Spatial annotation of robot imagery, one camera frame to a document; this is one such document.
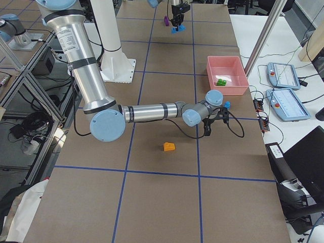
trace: blue block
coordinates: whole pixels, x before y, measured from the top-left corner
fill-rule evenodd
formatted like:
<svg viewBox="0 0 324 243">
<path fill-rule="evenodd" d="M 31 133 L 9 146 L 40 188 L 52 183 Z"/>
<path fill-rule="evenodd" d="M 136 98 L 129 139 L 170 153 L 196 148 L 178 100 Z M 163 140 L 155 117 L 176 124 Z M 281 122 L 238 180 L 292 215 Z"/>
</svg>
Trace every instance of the blue block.
<svg viewBox="0 0 324 243">
<path fill-rule="evenodd" d="M 179 25 L 178 26 L 178 29 L 179 30 L 177 31 L 175 27 L 172 27 L 171 34 L 175 34 L 175 33 L 178 33 L 178 32 L 182 32 L 182 31 L 184 31 L 186 29 L 186 27 L 182 24 L 182 25 Z"/>
</svg>

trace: pink bin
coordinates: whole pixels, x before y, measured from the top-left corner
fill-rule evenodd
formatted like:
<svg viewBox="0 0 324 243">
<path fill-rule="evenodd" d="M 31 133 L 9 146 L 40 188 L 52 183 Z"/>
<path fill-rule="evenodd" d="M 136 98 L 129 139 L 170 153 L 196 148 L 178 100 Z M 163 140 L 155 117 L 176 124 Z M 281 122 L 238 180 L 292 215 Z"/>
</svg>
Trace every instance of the pink bin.
<svg viewBox="0 0 324 243">
<path fill-rule="evenodd" d="M 249 87 L 239 57 L 208 56 L 207 73 L 212 90 L 223 95 L 243 95 Z M 216 86 L 218 79 L 226 80 L 226 86 Z"/>
</svg>

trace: cable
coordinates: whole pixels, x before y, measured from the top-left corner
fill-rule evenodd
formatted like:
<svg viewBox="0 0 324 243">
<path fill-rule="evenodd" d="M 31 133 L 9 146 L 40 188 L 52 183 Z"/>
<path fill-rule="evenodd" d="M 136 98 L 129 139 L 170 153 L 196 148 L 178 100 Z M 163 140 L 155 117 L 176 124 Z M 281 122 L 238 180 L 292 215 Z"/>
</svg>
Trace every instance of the cable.
<svg viewBox="0 0 324 243">
<path fill-rule="evenodd" d="M 288 54 L 293 53 L 293 52 L 295 52 L 295 51 L 287 52 L 285 54 L 267 54 L 267 55 L 264 55 L 264 56 L 261 56 L 261 57 L 258 57 L 258 58 L 264 58 L 264 57 L 267 57 L 267 56 L 285 56 L 285 55 L 288 55 Z"/>
<path fill-rule="evenodd" d="M 7 72 L 2 72 L 2 71 L 0 71 L 1 73 L 4 73 L 4 74 L 7 74 L 7 75 L 10 75 L 11 77 L 12 77 L 12 75 L 11 74 L 9 74 L 9 73 L 7 73 Z"/>
<path fill-rule="evenodd" d="M 95 43 L 95 42 L 93 42 L 93 41 L 91 41 L 91 40 L 89 40 L 89 39 L 88 39 L 88 41 L 90 41 L 92 44 L 95 44 L 95 45 L 97 45 L 97 46 L 102 47 L 102 44 Z"/>
<path fill-rule="evenodd" d="M 309 103 L 309 102 L 312 102 L 312 101 L 314 101 L 314 100 L 317 100 L 317 99 L 319 99 L 319 98 L 321 98 L 321 97 L 323 97 L 324 96 L 324 94 L 322 94 L 321 96 L 318 96 L 317 98 L 315 98 L 315 99 L 312 99 L 312 100 L 309 100 L 309 101 L 304 101 L 304 102 L 302 102 L 303 104 L 306 104 L 306 103 Z"/>
<path fill-rule="evenodd" d="M 167 2 L 167 18 L 170 21 L 170 18 L 169 18 L 169 0 Z"/>
<path fill-rule="evenodd" d="M 310 64 L 312 64 L 312 63 L 308 63 L 308 64 L 306 64 L 306 65 L 304 65 L 304 66 L 301 66 L 301 67 L 295 67 L 295 69 L 297 69 L 297 68 L 302 68 L 302 67 L 306 67 L 306 66 L 308 66 L 308 65 L 310 65 Z"/>
<path fill-rule="evenodd" d="M 17 143 L 17 142 L 19 142 L 19 141 L 21 141 L 21 140 L 25 140 L 25 139 L 26 139 L 26 138 L 24 137 L 24 138 L 18 139 L 18 140 L 16 140 L 16 141 L 11 141 L 11 140 L 9 139 L 9 135 L 10 135 L 10 134 L 11 134 L 11 132 L 8 133 L 7 140 L 8 140 L 9 142 L 11 142 L 11 143 Z"/>
<path fill-rule="evenodd" d="M 31 106 L 31 108 L 32 108 L 33 110 L 36 110 L 36 111 L 41 111 L 41 110 L 42 110 L 41 108 L 39 108 L 39 107 L 37 107 L 36 105 L 34 105 L 33 102 L 30 102 L 29 100 L 27 100 L 19 90 L 18 90 L 17 92 L 18 92 L 18 94 L 21 96 L 21 98 L 23 98 L 24 101 L 26 101 L 27 103 L 30 104 L 30 106 Z"/>
<path fill-rule="evenodd" d="M 11 124 L 11 125 L 14 125 L 14 126 L 17 125 L 17 124 L 14 124 L 14 123 L 10 123 L 10 122 L 8 122 L 8 121 L 4 121 L 3 123 L 0 123 L 0 125 L 1 125 L 1 124 Z"/>
<path fill-rule="evenodd" d="M 46 77 L 46 78 L 48 78 L 48 79 L 50 79 L 50 80 L 52 80 L 52 81 L 55 81 L 55 82 L 57 82 L 57 83 L 63 83 L 63 82 L 66 82 L 66 81 L 68 81 L 68 80 L 70 79 L 70 77 L 68 77 L 68 78 L 66 78 L 66 79 L 62 79 L 62 81 L 58 81 L 58 79 L 56 79 L 56 78 L 48 77 L 48 76 L 43 75 L 43 74 L 39 74 L 38 76 Z"/>
<path fill-rule="evenodd" d="M 70 72 L 70 76 L 71 76 L 71 83 L 73 83 L 74 82 L 74 77 L 72 76 L 72 72 Z M 85 137 L 85 136 L 88 136 L 88 135 L 90 135 L 91 133 L 85 133 L 85 134 L 81 134 L 81 133 L 79 133 L 78 131 L 77 131 L 77 129 L 76 129 L 76 115 L 75 115 L 75 113 L 76 113 L 76 108 L 75 108 L 75 96 L 74 96 L 74 92 L 77 92 L 76 91 L 76 89 L 75 89 L 75 87 L 72 85 L 72 102 L 73 102 L 73 128 L 74 128 L 74 131 L 75 131 L 75 133 L 76 134 L 78 134 L 79 136 L 81 136 L 81 137 Z"/>
<path fill-rule="evenodd" d="M 263 104 L 263 100 L 264 100 L 264 95 L 263 95 L 263 93 L 261 92 L 261 91 L 259 91 L 259 90 L 253 90 L 253 91 L 251 91 L 250 93 L 255 93 L 255 95 L 254 95 L 254 99 L 255 100 L 258 100 L 258 99 L 260 99 L 261 100 L 261 102 L 262 102 L 262 104 Z M 257 95 L 256 93 L 260 93 L 261 95 L 262 95 L 262 98 L 255 98 L 255 96 Z"/>
<path fill-rule="evenodd" d="M 231 129 L 231 127 L 229 126 L 229 122 L 227 122 L 226 124 L 227 124 L 227 127 L 228 127 L 228 129 L 232 132 L 232 133 L 234 133 L 234 135 L 236 135 L 237 137 L 239 137 L 239 138 L 243 138 L 244 136 L 245 136 L 245 132 L 244 132 L 244 128 L 243 128 L 243 126 L 242 126 L 242 124 L 239 122 L 239 120 L 228 110 L 228 113 L 237 121 L 237 123 L 239 124 L 239 126 L 241 127 L 241 129 L 242 129 L 242 135 L 239 135 L 239 134 L 237 134 L 236 132 L 234 132 L 232 129 Z"/>
<path fill-rule="evenodd" d="M 270 85 L 266 85 L 266 84 L 261 83 L 261 74 L 260 74 L 260 69 L 259 69 L 260 66 L 267 67 L 267 65 L 260 64 L 260 65 L 258 65 L 258 67 L 257 67 L 257 68 L 258 68 L 259 83 L 260 83 L 261 85 L 264 85 L 264 86 L 267 86 L 267 87 L 270 87 L 270 88 L 273 89 L 273 86 L 270 86 Z"/>
<path fill-rule="evenodd" d="M 278 143 L 278 144 L 279 144 L 279 145 L 282 144 L 282 142 L 284 141 L 284 133 L 283 133 L 282 130 L 281 130 L 279 127 L 277 127 L 275 124 L 273 124 L 273 123 L 271 123 L 271 122 L 269 122 L 269 124 L 275 126 L 275 127 L 276 127 L 280 132 L 281 132 L 282 140 L 281 140 L 280 143 Z"/>
<path fill-rule="evenodd" d="M 313 77 L 313 76 L 317 76 L 317 75 L 319 75 L 318 73 L 316 73 L 316 74 L 313 74 L 313 75 L 310 75 L 310 76 L 305 76 L 305 77 L 298 77 L 298 78 L 308 78 L 308 77 Z"/>
<path fill-rule="evenodd" d="M 51 118 L 47 113 L 38 111 L 28 115 L 22 122 L 21 126 L 27 131 L 39 132 L 48 127 L 50 121 Z"/>
<path fill-rule="evenodd" d="M 63 85 L 59 85 L 59 86 L 55 86 L 55 87 L 51 87 L 47 90 L 45 90 L 46 92 L 49 91 L 49 90 L 53 90 L 53 89 L 58 89 L 58 88 L 61 88 L 61 87 L 64 87 L 64 86 L 67 86 L 68 84 L 70 84 L 70 82 L 66 83 L 66 84 L 63 84 Z"/>
<path fill-rule="evenodd" d="M 205 135 L 203 134 L 203 135 L 201 135 L 201 136 L 199 136 L 199 137 L 192 137 L 192 136 L 190 136 L 190 135 L 188 135 L 188 134 L 186 134 L 182 129 L 181 129 L 181 127 L 178 125 L 178 124 L 176 124 L 173 120 L 170 120 L 170 119 L 165 119 L 165 120 L 168 120 L 169 122 L 172 122 L 174 125 L 176 125 L 176 127 L 186 136 L 186 137 L 188 137 L 188 138 L 192 138 L 192 139 L 200 139 L 200 138 L 203 138 Z"/>
<path fill-rule="evenodd" d="M 321 218 L 324 218 L 323 213 L 322 213 L 322 215 L 317 219 L 317 221 L 315 222 L 315 224 L 313 225 L 312 230 L 311 230 L 310 233 L 309 233 L 309 237 L 308 237 L 306 243 L 309 243 L 309 240 L 310 240 L 310 238 L 311 238 L 311 236 L 312 236 L 312 234 L 313 234 L 313 231 L 314 231 L 315 227 L 318 226 L 318 222 L 320 221 Z"/>
<path fill-rule="evenodd" d="M 47 30 L 47 29 L 27 29 L 27 30 L 36 30 L 36 31 L 47 31 L 47 32 L 49 32 L 50 34 L 52 34 L 52 35 L 54 35 L 55 36 L 55 33 L 53 33 L 52 31 L 49 31 L 49 30 Z"/>
</svg>

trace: black cable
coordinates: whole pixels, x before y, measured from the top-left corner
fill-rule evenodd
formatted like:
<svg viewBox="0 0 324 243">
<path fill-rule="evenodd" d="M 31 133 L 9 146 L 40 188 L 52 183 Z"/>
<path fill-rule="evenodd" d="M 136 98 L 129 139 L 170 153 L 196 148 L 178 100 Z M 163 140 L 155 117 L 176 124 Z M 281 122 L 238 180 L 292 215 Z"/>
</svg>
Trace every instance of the black cable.
<svg viewBox="0 0 324 243">
<path fill-rule="evenodd" d="M 7 74 L 7 75 L 10 75 L 11 77 L 12 77 L 12 75 L 11 74 L 9 74 L 9 73 L 7 73 L 7 72 L 2 72 L 2 71 L 0 71 L 1 73 L 4 73 L 4 74 Z"/>
<path fill-rule="evenodd" d="M 70 72 L 70 76 L 71 76 L 71 84 L 74 82 L 74 77 L 72 76 L 72 72 Z M 74 131 L 76 134 L 78 134 L 79 136 L 81 137 L 85 137 L 85 136 L 88 136 L 90 135 L 91 133 L 85 133 L 85 134 L 81 134 L 77 131 L 76 129 L 76 108 L 75 108 L 75 96 L 74 96 L 74 92 L 77 92 L 74 85 L 72 85 L 72 106 L 73 106 L 73 128 L 74 128 Z"/>
<path fill-rule="evenodd" d="M 297 69 L 297 68 L 302 68 L 302 67 L 306 67 L 306 66 L 308 66 L 308 65 L 310 65 L 310 64 L 312 64 L 312 63 L 308 63 L 308 64 L 306 64 L 306 65 L 304 65 L 304 66 L 301 66 L 301 67 L 295 67 L 295 69 Z"/>
<path fill-rule="evenodd" d="M 43 74 L 39 74 L 38 76 L 46 77 L 46 78 L 48 78 L 48 79 L 50 79 L 50 80 L 52 80 L 52 81 L 55 81 L 55 82 L 57 82 L 57 83 L 63 83 L 63 82 L 66 82 L 66 81 L 68 81 L 68 80 L 70 79 L 70 77 L 68 77 L 68 78 L 66 78 L 66 79 L 62 79 L 62 81 L 58 81 L 58 80 L 55 79 L 55 78 L 48 77 L 48 76 L 43 75 Z"/>
<path fill-rule="evenodd" d="M 258 57 L 258 58 L 264 58 L 264 57 L 267 57 L 267 56 L 285 56 L 285 55 L 288 55 L 290 53 L 293 53 L 295 51 L 291 51 L 291 52 L 287 52 L 285 54 L 267 54 L 267 55 L 264 55 L 264 56 L 261 56 L 261 57 Z"/>
<path fill-rule="evenodd" d="M 1 124 L 11 124 L 11 125 L 14 125 L 14 126 L 17 125 L 17 124 L 14 124 L 14 123 L 10 123 L 10 122 L 8 122 L 8 121 L 4 121 L 4 122 L 0 123 L 0 125 L 1 125 Z"/>
<path fill-rule="evenodd" d="M 169 18 L 169 0 L 167 2 L 167 18 L 170 21 L 170 18 Z"/>
<path fill-rule="evenodd" d="M 192 136 L 190 136 L 190 135 L 188 135 L 188 134 L 186 134 L 181 128 L 180 128 L 180 126 L 175 122 L 175 121 L 173 121 L 173 120 L 170 120 L 170 119 L 156 119 L 156 120 L 147 120 L 147 121 L 137 121 L 137 122 L 135 122 L 135 123 L 151 123 L 151 122 L 157 122 L 157 121 L 159 121 L 159 120 L 167 120 L 167 121 L 169 121 L 169 122 L 172 122 L 174 125 L 176 125 L 177 126 L 177 128 L 185 135 L 185 136 L 187 136 L 188 138 L 192 138 L 192 139 L 200 139 L 200 138 L 202 138 L 202 137 L 204 137 L 205 135 L 202 135 L 202 136 L 200 136 L 200 137 L 192 137 Z"/>
<path fill-rule="evenodd" d="M 258 68 L 258 73 L 259 73 L 259 78 L 260 78 L 259 83 L 260 83 L 261 85 L 264 85 L 264 86 L 267 86 L 267 87 L 270 87 L 270 88 L 274 89 L 273 86 L 270 86 L 270 85 L 266 85 L 266 84 L 261 83 L 261 74 L 260 74 L 260 69 L 259 69 L 260 66 L 267 67 L 267 65 L 260 64 L 260 65 L 258 65 L 258 67 L 257 67 L 257 68 Z"/>
<path fill-rule="evenodd" d="M 95 43 L 95 42 L 91 41 L 90 39 L 88 39 L 88 41 L 91 42 L 92 44 L 95 44 L 97 46 L 103 47 L 102 44 Z"/>
<path fill-rule="evenodd" d="M 11 143 L 17 143 L 17 142 L 19 142 L 19 141 L 21 141 L 21 140 L 26 139 L 26 138 L 21 138 L 21 139 L 18 139 L 18 140 L 16 140 L 16 141 L 11 141 L 11 140 L 9 139 L 9 135 L 10 135 L 10 134 L 11 134 L 11 132 L 8 133 L 7 140 L 8 140 L 9 142 L 11 142 Z"/>
<path fill-rule="evenodd" d="M 188 135 L 188 134 L 186 134 L 182 129 L 181 129 L 181 127 L 178 125 L 178 124 L 176 124 L 173 120 L 170 120 L 170 119 L 165 119 L 165 120 L 168 120 L 169 122 L 172 122 L 174 125 L 176 125 L 176 127 L 186 136 L 186 137 L 188 137 L 188 138 L 192 138 L 192 139 L 200 139 L 200 138 L 203 138 L 205 135 L 203 134 L 203 135 L 201 135 L 201 136 L 199 136 L 199 137 L 192 137 L 192 136 L 190 136 L 190 135 Z"/>
<path fill-rule="evenodd" d="M 95 27 L 96 27 L 96 30 L 98 32 L 99 40 L 100 40 L 100 43 L 101 43 L 101 53 L 100 53 L 99 57 L 97 58 L 97 62 L 99 62 L 100 59 L 102 58 L 103 54 L 105 53 L 105 48 L 103 47 L 103 44 L 102 44 L 102 39 L 101 39 L 101 36 L 100 36 L 100 32 L 99 32 L 99 28 L 98 28 L 98 24 L 97 24 L 95 15 L 93 15 L 93 21 L 95 23 Z"/>
<path fill-rule="evenodd" d="M 308 78 L 308 77 L 313 77 L 313 76 L 316 76 L 316 75 L 319 75 L 318 73 L 316 74 L 313 74 L 313 75 L 310 75 L 310 76 L 305 76 L 305 77 L 298 77 L 298 78 Z"/>
<path fill-rule="evenodd" d="M 309 103 L 309 102 L 312 102 L 312 101 L 314 101 L 314 100 L 317 100 L 317 99 L 319 99 L 319 98 L 321 98 L 321 97 L 323 97 L 324 96 L 324 94 L 322 94 L 321 96 L 318 96 L 317 98 L 315 98 L 315 99 L 312 99 L 312 100 L 309 100 L 309 101 L 304 101 L 304 102 L 302 102 L 303 104 L 306 104 L 306 103 Z"/>
<path fill-rule="evenodd" d="M 47 32 L 49 32 L 50 34 L 52 34 L 52 35 L 55 36 L 55 33 L 53 33 L 52 31 L 49 31 L 49 30 L 47 30 L 47 29 L 27 29 L 27 30 L 47 31 Z"/>
<path fill-rule="evenodd" d="M 26 101 L 28 104 L 31 105 L 31 108 L 32 108 L 32 109 L 34 109 L 34 110 L 36 110 L 36 111 L 40 111 L 40 110 L 42 110 L 41 108 L 39 108 L 39 107 L 37 107 L 36 105 L 34 105 L 31 101 L 27 100 L 19 90 L 18 90 L 17 92 L 18 92 L 18 94 L 21 96 L 21 98 L 23 98 L 24 101 Z"/>
<path fill-rule="evenodd" d="M 269 124 L 275 126 L 275 127 L 276 127 L 280 132 L 281 132 L 282 140 L 281 140 L 280 143 L 278 143 L 278 144 L 279 144 L 279 145 L 282 144 L 282 142 L 284 141 L 284 133 L 283 133 L 282 130 L 281 130 L 279 127 L 277 127 L 275 124 L 273 124 L 273 123 L 271 123 L 271 122 L 269 122 Z"/>
<path fill-rule="evenodd" d="M 46 89 L 45 91 L 49 91 L 49 90 L 53 90 L 53 89 L 58 89 L 58 88 L 61 88 L 61 87 L 67 86 L 68 84 L 70 84 L 70 82 L 67 82 L 66 84 L 63 84 L 63 85 L 59 85 L 59 86 L 55 86 L 55 87 L 51 87 L 51 88 L 49 88 L 49 89 Z"/>
<path fill-rule="evenodd" d="M 255 96 L 254 96 L 254 99 L 256 99 L 256 100 L 261 100 L 261 102 L 262 102 L 262 104 L 263 104 L 264 95 L 263 95 L 263 93 L 262 93 L 261 91 L 259 91 L 259 90 L 253 90 L 253 91 L 251 91 L 250 93 L 260 93 L 260 94 L 262 95 L 262 98 L 255 98 Z"/>
<path fill-rule="evenodd" d="M 48 128 L 51 121 L 53 120 L 47 113 L 38 111 L 28 115 L 22 122 L 21 126 L 26 131 L 39 132 Z"/>
<path fill-rule="evenodd" d="M 227 125 L 227 127 L 228 127 L 228 129 L 232 132 L 232 133 L 234 133 L 234 135 L 236 135 L 237 137 L 239 137 L 239 138 L 243 138 L 244 136 L 245 136 L 245 132 L 244 132 L 244 128 L 243 128 L 243 126 L 242 126 L 242 124 L 239 122 L 239 120 L 228 110 L 228 113 L 237 121 L 237 123 L 239 124 L 239 126 L 241 127 L 241 130 L 242 130 L 242 135 L 239 135 L 239 134 L 237 134 L 236 132 L 234 132 L 232 129 L 231 129 L 231 127 L 229 126 L 229 122 L 227 122 L 226 123 L 226 125 Z"/>
</svg>

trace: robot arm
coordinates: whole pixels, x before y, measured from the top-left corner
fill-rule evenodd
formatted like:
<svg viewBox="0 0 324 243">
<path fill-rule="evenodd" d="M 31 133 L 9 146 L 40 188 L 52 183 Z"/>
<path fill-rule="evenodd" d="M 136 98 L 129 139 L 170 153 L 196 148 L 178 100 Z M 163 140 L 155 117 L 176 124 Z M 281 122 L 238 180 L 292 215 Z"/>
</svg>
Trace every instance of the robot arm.
<svg viewBox="0 0 324 243">
<path fill-rule="evenodd" d="M 15 42 L 20 46 L 31 43 L 28 32 L 14 14 L 0 16 L 0 36 L 6 42 L 14 37 Z"/>
<path fill-rule="evenodd" d="M 156 8 L 162 0 L 147 0 L 152 8 Z M 172 25 L 175 27 L 175 31 L 181 31 L 182 22 L 184 19 L 184 13 L 190 10 L 190 5 L 187 2 L 183 2 L 183 0 L 171 0 L 171 9 L 173 18 L 170 19 Z"/>
<path fill-rule="evenodd" d="M 189 126 L 214 115 L 222 104 L 223 95 L 209 91 L 197 104 L 175 102 L 155 105 L 121 106 L 107 94 L 95 55 L 88 40 L 80 3 L 77 0 L 36 0 L 46 24 L 53 28 L 85 100 L 84 113 L 90 121 L 90 131 L 101 141 L 119 138 L 126 123 L 183 117 Z"/>
</svg>

